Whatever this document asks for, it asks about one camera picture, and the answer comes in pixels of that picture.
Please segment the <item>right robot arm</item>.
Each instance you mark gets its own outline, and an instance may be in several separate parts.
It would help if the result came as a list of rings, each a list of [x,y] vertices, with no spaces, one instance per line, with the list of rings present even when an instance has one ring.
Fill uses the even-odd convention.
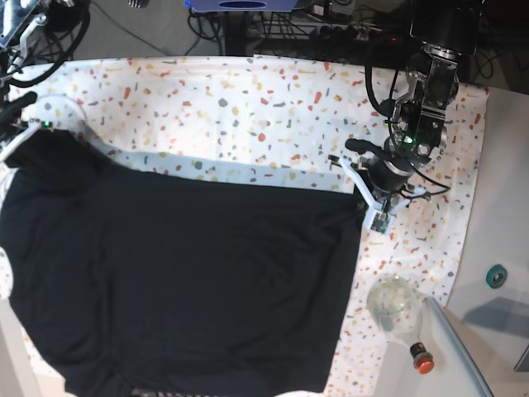
[[[31,89],[73,58],[91,22],[89,1],[1,2],[1,147],[27,128]]]

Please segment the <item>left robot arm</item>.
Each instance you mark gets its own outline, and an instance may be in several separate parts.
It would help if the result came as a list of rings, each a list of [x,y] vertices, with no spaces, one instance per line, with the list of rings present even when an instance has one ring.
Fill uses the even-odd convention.
[[[408,181],[431,162],[434,150],[446,147],[446,110],[459,91],[458,59],[470,57],[477,49],[480,1],[417,1],[410,22],[410,38],[421,49],[406,58],[397,71],[404,72],[407,92],[379,102],[374,94],[374,53],[403,37],[383,33],[368,45],[365,58],[365,86],[374,110],[386,118],[388,138],[382,146],[366,140],[349,139],[345,147],[359,155],[373,154],[360,175],[374,199],[384,205],[395,197],[429,199]]]

